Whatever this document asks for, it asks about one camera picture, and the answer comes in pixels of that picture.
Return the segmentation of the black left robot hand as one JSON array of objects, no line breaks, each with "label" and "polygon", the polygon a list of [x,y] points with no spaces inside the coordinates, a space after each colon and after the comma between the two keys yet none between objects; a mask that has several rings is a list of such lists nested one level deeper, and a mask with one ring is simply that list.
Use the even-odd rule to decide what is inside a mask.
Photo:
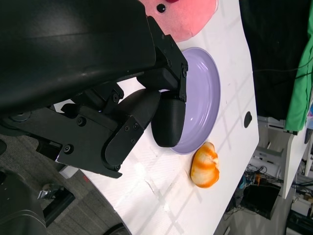
[{"label": "black left robot hand", "polygon": [[188,63],[137,0],[3,0],[0,132],[111,178],[147,127],[178,144]]}]

